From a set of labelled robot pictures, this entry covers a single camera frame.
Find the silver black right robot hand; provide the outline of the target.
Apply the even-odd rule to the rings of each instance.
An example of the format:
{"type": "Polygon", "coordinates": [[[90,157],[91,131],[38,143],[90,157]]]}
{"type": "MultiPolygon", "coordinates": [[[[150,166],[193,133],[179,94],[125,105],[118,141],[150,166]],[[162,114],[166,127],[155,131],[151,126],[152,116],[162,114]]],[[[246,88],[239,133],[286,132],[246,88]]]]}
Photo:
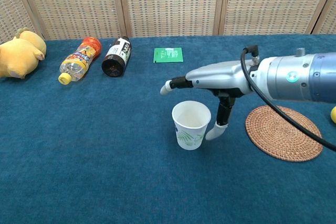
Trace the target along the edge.
{"type": "Polygon", "coordinates": [[[160,94],[166,95],[176,88],[209,90],[219,98],[216,122],[206,134],[206,140],[213,140],[224,133],[235,100],[252,92],[239,61],[214,63],[191,70],[184,76],[166,81],[160,94]]]}

